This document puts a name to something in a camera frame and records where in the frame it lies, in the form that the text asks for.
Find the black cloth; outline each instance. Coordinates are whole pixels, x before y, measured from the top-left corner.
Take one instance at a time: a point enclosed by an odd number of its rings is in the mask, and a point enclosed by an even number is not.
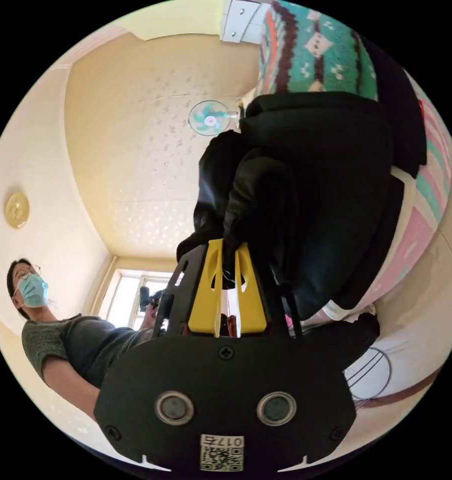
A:
[[[364,47],[374,65],[378,100],[394,137],[394,165],[413,178],[427,163],[426,129],[416,93],[404,69],[365,37]]]
[[[286,93],[257,97],[241,131],[292,172],[300,207],[288,261],[279,267],[305,320],[345,284],[369,248],[391,178],[389,126],[373,100],[348,93]],[[240,179],[238,169],[235,182]],[[265,239],[270,229],[258,228],[255,235]]]
[[[247,242],[281,271],[307,319],[369,248],[389,191],[389,127],[377,102],[321,92],[258,97],[241,131],[219,135],[201,158],[195,232],[177,257],[213,238],[230,252]]]
[[[372,237],[369,248],[354,273],[332,297],[344,310],[352,310],[364,297],[375,280],[391,248],[404,199],[404,183],[392,176],[387,202]]]

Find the textured ceiling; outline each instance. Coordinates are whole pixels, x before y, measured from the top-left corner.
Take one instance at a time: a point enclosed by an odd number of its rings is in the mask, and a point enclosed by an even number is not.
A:
[[[84,204],[111,253],[174,257],[193,231],[198,161],[211,140],[191,108],[234,109],[257,79],[258,46],[214,35],[125,34],[71,69],[65,133]]]

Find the face mask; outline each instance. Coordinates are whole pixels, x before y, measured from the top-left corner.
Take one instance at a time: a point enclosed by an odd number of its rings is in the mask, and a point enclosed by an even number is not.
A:
[[[26,280],[20,280],[17,286],[26,307],[47,305],[47,283],[36,273],[30,273]]]

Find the yellow bracket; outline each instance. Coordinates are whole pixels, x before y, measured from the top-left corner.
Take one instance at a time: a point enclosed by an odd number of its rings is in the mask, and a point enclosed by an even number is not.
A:
[[[209,241],[196,298],[188,322],[189,329],[192,332],[214,334],[216,338],[219,337],[221,326],[222,247],[222,238]],[[266,329],[267,321],[246,243],[243,243],[235,252],[235,270],[240,333],[241,335],[261,333]],[[241,276],[244,278],[244,285],[241,285]],[[212,288],[214,277],[216,279],[214,288]]]
[[[188,322],[192,332],[214,334],[215,337],[219,337],[221,327],[222,243],[222,238],[209,241],[201,279]],[[214,288],[211,288],[215,275]]]
[[[267,321],[247,243],[243,243],[236,250],[235,266],[241,335],[261,333],[266,329]]]

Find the hand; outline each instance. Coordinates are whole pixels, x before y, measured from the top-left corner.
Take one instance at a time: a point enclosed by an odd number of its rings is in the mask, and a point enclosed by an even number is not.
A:
[[[143,325],[146,329],[153,329],[154,324],[156,323],[157,317],[157,307],[154,308],[151,304],[146,307],[146,312],[144,314]]]

